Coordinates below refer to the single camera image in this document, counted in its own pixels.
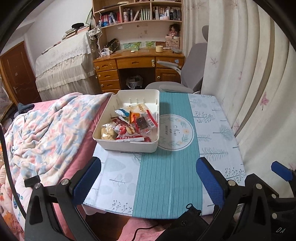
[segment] blanket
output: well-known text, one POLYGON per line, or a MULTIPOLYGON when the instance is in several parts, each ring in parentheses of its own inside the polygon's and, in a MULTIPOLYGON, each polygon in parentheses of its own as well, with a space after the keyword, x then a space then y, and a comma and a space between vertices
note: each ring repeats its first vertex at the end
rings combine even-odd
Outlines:
MULTIPOLYGON (((30 110, 17 116, 5 134, 14 183, 19 176, 28 179, 39 175, 44 186, 57 184, 101 104, 110 95, 71 93, 46 112, 30 110)), ((4 168, 0 170, 0 186, 0 212, 21 240, 23 231, 13 214, 16 207, 4 168)))

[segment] wooden desk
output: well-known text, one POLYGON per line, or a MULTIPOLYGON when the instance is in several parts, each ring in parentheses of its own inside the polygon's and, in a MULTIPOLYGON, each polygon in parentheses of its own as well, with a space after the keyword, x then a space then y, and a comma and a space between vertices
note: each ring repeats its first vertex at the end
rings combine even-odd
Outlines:
POLYGON ((154 48, 142 48, 131 53, 130 50, 119 50, 110 56, 94 60, 94 66, 103 92, 115 94, 124 89, 126 78, 139 74, 143 78, 144 86, 155 81, 174 81, 181 83, 177 71, 157 64, 157 61, 176 63, 181 69, 184 55, 164 50, 157 53, 154 48))

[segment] wooden floor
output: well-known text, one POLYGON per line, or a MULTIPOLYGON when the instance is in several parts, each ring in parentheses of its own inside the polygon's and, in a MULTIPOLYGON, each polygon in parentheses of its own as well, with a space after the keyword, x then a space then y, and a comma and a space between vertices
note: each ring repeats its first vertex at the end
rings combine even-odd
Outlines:
POLYGON ((86 216, 86 222, 100 241, 116 241, 129 218, 114 213, 95 213, 86 216))

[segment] office chair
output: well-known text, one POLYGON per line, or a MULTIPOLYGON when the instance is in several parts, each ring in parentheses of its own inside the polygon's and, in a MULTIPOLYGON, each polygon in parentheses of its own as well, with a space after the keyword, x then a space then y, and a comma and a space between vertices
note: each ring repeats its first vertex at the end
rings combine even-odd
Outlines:
MULTIPOLYGON (((209 26, 203 26, 202 35, 206 41, 208 38, 208 32, 209 26)), ((177 71, 181 76, 181 84, 171 81, 154 82, 147 85, 145 89, 156 89, 161 92, 200 94, 206 56, 207 43, 198 43, 192 46, 182 70, 178 68, 178 64, 157 61, 157 63, 177 71)))

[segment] blue gripper pad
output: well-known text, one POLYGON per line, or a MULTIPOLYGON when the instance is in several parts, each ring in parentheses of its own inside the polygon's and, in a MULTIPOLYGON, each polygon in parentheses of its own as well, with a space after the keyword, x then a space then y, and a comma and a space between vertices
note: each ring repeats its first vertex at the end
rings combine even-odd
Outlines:
POLYGON ((77 180, 77 184, 72 191, 72 203, 74 206, 80 205, 84 202, 87 194, 89 193, 100 172, 101 160, 97 157, 93 157, 84 169, 76 172, 75 175, 77 175, 76 177, 79 180, 77 180))
POLYGON ((204 157, 196 161, 196 172, 205 186, 213 204, 222 208, 226 194, 228 193, 226 179, 219 171, 216 171, 204 157))
POLYGON ((289 168, 285 167, 283 164, 279 163, 278 161, 272 163, 271 170, 275 172, 277 175, 279 175, 286 182, 292 181, 293 179, 292 171, 289 168))

